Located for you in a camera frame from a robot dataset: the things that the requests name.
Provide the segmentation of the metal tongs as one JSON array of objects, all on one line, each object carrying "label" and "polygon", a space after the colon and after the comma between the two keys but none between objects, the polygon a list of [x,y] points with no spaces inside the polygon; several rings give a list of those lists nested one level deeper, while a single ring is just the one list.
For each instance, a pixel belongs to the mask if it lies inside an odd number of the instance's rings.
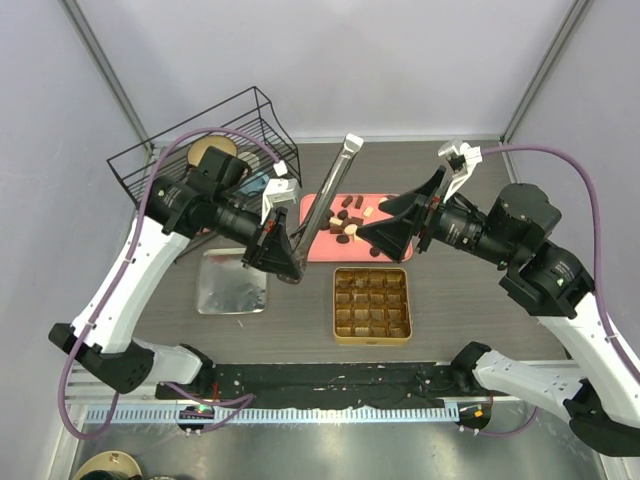
[{"label": "metal tongs", "polygon": [[348,133],[340,147],[331,168],[329,169],[319,191],[307,211],[299,228],[292,235],[295,241],[294,258],[302,270],[306,268],[309,252],[315,237],[324,224],[327,212],[332,205],[337,190],[348,173],[353,161],[359,154],[364,139]]}]

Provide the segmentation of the gold chocolate box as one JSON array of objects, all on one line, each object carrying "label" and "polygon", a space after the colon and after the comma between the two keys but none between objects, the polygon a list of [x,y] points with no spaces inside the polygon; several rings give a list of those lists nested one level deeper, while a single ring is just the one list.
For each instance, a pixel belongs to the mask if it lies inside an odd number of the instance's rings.
[{"label": "gold chocolate box", "polygon": [[408,278],[401,268],[338,268],[333,335],[340,345],[403,346],[413,335]]}]

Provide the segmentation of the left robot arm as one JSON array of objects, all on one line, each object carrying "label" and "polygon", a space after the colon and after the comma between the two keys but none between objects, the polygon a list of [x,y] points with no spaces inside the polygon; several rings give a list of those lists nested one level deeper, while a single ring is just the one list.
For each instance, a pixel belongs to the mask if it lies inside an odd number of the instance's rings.
[{"label": "left robot arm", "polygon": [[195,349],[136,341],[133,331],[159,281],[202,229],[245,248],[244,265],[298,281],[302,277],[286,234],[286,211],[266,216],[232,199],[249,166],[216,147],[207,148],[184,177],[155,178],[141,218],[96,296],[70,324],[57,323],[49,339],[72,360],[120,394],[147,380],[178,383],[190,398],[205,397],[213,375]]}]

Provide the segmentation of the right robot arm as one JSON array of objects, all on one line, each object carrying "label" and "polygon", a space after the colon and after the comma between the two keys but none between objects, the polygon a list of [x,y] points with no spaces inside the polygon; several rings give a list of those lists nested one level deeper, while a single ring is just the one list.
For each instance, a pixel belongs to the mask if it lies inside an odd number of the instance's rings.
[{"label": "right robot arm", "polygon": [[395,262],[416,240],[419,252],[439,241],[495,265],[507,296],[538,318],[582,371],[547,373],[471,342],[451,362],[455,389],[516,396],[566,422],[600,454],[638,456],[639,386],[617,355],[611,320],[598,317],[594,279],[549,239],[560,211],[537,186],[515,183],[484,213],[462,194],[445,191],[443,179],[438,168],[421,187],[382,202],[386,219],[360,228],[359,237]]}]

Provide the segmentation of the silver box lid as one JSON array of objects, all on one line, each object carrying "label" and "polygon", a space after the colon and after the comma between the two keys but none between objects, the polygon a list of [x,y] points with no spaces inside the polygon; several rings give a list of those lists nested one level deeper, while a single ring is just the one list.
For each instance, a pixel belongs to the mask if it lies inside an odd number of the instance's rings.
[{"label": "silver box lid", "polygon": [[195,308],[201,315],[243,315],[267,305],[267,275],[245,267],[245,248],[205,251],[199,267]]}]

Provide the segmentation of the blue cup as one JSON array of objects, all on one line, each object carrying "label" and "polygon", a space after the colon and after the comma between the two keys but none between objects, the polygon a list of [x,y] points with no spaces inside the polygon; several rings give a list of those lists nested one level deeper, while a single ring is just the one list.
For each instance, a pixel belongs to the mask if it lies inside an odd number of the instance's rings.
[{"label": "blue cup", "polygon": [[244,183],[238,190],[239,195],[254,197],[261,195],[270,178],[266,173],[256,174]]}]

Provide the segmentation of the gold bowl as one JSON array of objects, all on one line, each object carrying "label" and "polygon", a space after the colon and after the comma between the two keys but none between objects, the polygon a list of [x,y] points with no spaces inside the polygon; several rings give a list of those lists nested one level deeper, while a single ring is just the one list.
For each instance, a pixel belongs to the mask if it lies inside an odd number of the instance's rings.
[{"label": "gold bowl", "polygon": [[230,138],[221,135],[208,135],[198,139],[190,146],[187,152],[188,164],[197,167],[210,147],[232,156],[236,156],[238,152],[236,144]]}]

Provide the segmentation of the round object bottom left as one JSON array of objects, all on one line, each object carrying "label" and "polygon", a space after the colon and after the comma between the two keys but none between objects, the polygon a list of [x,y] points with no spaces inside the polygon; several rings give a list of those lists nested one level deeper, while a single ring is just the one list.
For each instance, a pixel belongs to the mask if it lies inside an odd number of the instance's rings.
[{"label": "round object bottom left", "polygon": [[117,450],[94,455],[71,477],[72,480],[141,478],[142,470],[136,460],[131,455]]}]

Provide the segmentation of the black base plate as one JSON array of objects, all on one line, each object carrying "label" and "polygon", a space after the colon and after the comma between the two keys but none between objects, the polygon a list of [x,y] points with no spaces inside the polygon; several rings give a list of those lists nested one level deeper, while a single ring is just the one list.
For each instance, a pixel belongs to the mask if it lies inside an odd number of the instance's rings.
[{"label": "black base plate", "polygon": [[252,394],[252,408],[272,410],[408,409],[491,394],[454,367],[434,362],[217,364],[178,388],[202,400]]}]

